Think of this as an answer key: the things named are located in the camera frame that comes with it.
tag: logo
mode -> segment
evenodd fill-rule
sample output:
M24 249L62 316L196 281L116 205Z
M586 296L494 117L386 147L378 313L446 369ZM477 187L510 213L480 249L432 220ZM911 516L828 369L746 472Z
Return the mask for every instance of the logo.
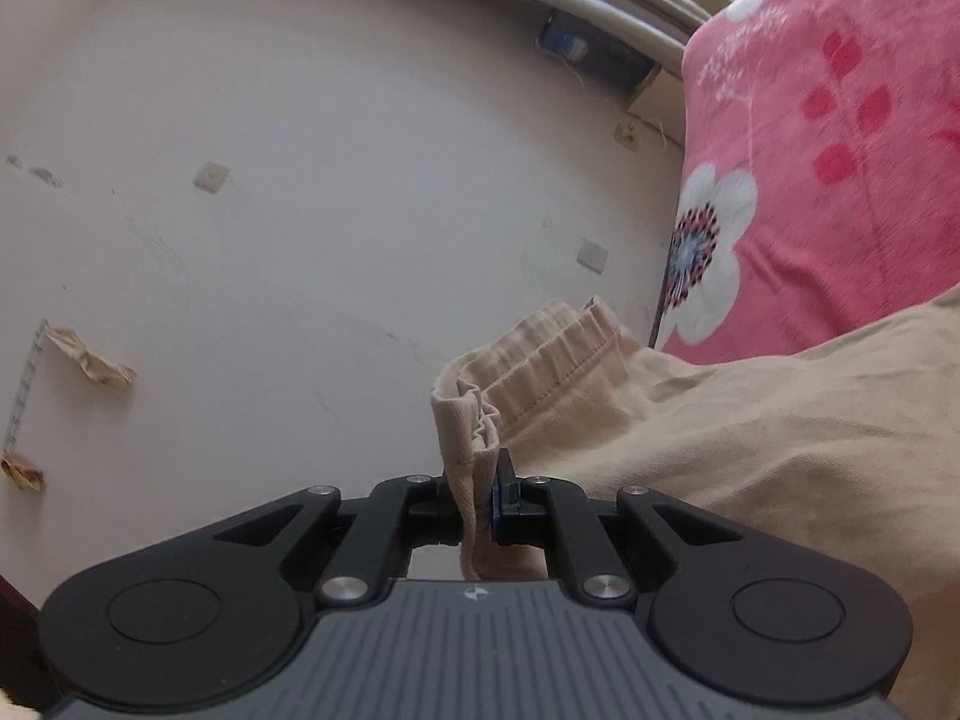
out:
M478 601L483 601L488 595L490 595L490 591L483 589L483 587L478 584L474 584L474 586L464 590L464 598L471 600L474 604Z

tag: pink blanket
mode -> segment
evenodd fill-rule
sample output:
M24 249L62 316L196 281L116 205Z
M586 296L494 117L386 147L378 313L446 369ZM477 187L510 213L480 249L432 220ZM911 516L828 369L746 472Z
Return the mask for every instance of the pink blanket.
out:
M740 0L683 60L658 346L790 354L960 281L960 0Z

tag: torn paper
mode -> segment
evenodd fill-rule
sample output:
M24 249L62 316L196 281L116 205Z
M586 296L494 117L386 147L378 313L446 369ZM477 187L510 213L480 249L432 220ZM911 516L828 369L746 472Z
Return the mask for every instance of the torn paper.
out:
M0 469L20 490L43 491L43 471L23 455L16 452L4 452L0 457Z
M94 384L112 386L114 389L126 389L136 379L136 371L126 365L104 360L91 352L73 330L68 327L48 327L47 338L67 357L80 366Z

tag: beige pants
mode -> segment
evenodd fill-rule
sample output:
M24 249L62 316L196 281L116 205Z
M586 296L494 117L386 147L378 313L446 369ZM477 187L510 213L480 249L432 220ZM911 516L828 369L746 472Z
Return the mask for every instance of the beige pants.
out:
M688 365L599 300L552 303L432 394L464 576L544 576L488 531L496 455L613 498L646 485L888 581L914 644L891 699L960 716L960 288L794 357Z

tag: gray ribbed plate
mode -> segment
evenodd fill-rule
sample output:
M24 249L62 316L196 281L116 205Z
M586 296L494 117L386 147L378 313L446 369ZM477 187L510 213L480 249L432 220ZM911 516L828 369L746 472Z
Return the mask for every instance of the gray ribbed plate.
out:
M270 682L178 720L899 720L880 698L762 709L693 682L619 611L555 581L398 581L382 604L320 618ZM59 720L119 720L74 701Z

